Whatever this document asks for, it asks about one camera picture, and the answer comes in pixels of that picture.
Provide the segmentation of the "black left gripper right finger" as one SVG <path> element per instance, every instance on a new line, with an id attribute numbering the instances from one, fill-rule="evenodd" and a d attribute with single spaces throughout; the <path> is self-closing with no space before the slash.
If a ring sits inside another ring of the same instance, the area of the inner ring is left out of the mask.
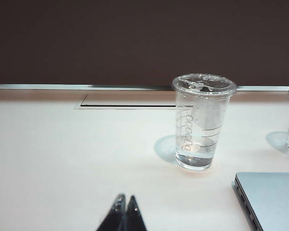
<path id="1" fill-rule="evenodd" d="M 127 205 L 127 210 L 123 217 L 123 231 L 146 231 L 146 226 L 142 218 L 136 197 L 132 195 Z"/>

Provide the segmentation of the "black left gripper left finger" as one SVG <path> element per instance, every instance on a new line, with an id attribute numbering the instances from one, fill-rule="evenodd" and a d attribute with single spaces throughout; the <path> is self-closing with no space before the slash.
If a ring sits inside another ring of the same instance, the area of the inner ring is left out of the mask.
<path id="1" fill-rule="evenodd" d="M 123 193 L 116 196 L 108 214 L 97 231 L 123 231 L 125 229 L 126 198 Z"/>

